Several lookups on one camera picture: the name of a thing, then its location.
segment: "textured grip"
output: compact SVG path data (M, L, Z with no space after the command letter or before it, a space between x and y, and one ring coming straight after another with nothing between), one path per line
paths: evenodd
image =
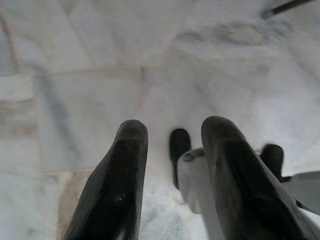
M147 151L146 127L125 121L86 182L65 240L138 240Z
M230 120L212 116L201 128L210 182L227 240L319 240L317 228Z

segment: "shoe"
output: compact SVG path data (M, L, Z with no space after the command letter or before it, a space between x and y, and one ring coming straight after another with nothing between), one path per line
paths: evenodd
M267 144L263 147L260 158L273 175L281 181L283 178L281 171L284 162L284 150L282 147L275 144Z
M169 155L173 169L173 184L179 190L177 163L182 154L191 150L191 141L188 132L183 128L173 130L169 140Z

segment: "black shoe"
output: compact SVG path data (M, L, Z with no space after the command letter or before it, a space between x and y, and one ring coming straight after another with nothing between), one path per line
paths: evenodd
M190 150L191 141L188 132L182 128L173 130L173 132L170 135L169 154L173 168L173 184L176 187L176 189L179 189L177 172L178 159L182 154Z
M284 150L282 147L275 144L267 144L263 147L260 158L273 175L281 182L281 171L284 162Z

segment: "marble floor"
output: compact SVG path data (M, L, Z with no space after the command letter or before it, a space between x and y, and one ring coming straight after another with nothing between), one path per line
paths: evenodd
M127 119L149 134L141 240L208 238L172 185L174 128L200 147L223 116L281 145L284 175L320 171L320 1L262 20L276 4L1 0L0 239L62 240Z

